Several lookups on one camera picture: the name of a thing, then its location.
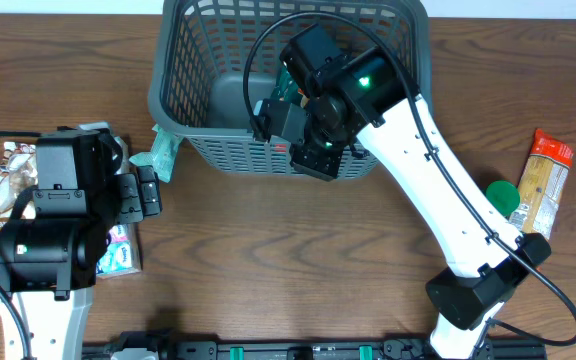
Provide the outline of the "mint green wipes packet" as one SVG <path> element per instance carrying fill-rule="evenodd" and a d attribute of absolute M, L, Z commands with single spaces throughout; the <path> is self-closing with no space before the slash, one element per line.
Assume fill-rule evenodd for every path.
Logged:
<path fill-rule="evenodd" d="M 132 155 L 129 161 L 135 166 L 152 166 L 159 180 L 169 183 L 173 176 L 178 149 L 184 137 L 168 132 L 159 125 L 155 125 L 152 130 L 156 136 L 151 149 Z"/>

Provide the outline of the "Kleenex tissue multipack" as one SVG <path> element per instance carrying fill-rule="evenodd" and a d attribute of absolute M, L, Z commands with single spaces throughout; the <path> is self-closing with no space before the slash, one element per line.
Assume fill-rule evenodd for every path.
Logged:
<path fill-rule="evenodd" d="M 96 275 L 115 277 L 142 271 L 139 242 L 135 224 L 120 224 L 110 229 L 110 243 L 97 262 Z"/>

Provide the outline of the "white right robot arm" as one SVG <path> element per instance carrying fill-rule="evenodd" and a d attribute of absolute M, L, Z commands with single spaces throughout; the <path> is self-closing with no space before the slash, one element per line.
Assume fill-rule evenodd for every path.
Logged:
<path fill-rule="evenodd" d="M 550 256 L 548 241 L 517 229 L 479 190 L 438 132 L 417 83 L 378 44 L 357 57 L 312 25 L 290 39 L 280 61 L 305 93 L 260 117 L 290 145 L 292 166 L 338 177 L 345 150 L 361 145 L 390 173 L 437 240 L 445 268 L 426 285 L 438 310 L 429 344 L 444 359 L 469 359 L 516 288 Z"/>

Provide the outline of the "green coffee mix bag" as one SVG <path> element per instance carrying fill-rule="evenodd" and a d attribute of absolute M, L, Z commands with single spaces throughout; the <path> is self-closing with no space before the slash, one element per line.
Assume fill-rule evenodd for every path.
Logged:
<path fill-rule="evenodd" d="M 281 67 L 277 74 L 271 98 L 289 102 L 302 108 L 309 102 L 309 98 L 304 95 L 285 67 Z"/>

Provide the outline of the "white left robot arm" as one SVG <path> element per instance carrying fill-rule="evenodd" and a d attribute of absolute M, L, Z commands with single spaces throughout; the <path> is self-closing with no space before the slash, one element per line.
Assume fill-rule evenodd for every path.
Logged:
<path fill-rule="evenodd" d="M 159 179 L 150 166 L 122 170 L 108 128 L 43 134 L 36 161 L 36 184 L 0 230 L 4 356 L 78 359 L 110 231 L 161 213 Z"/>

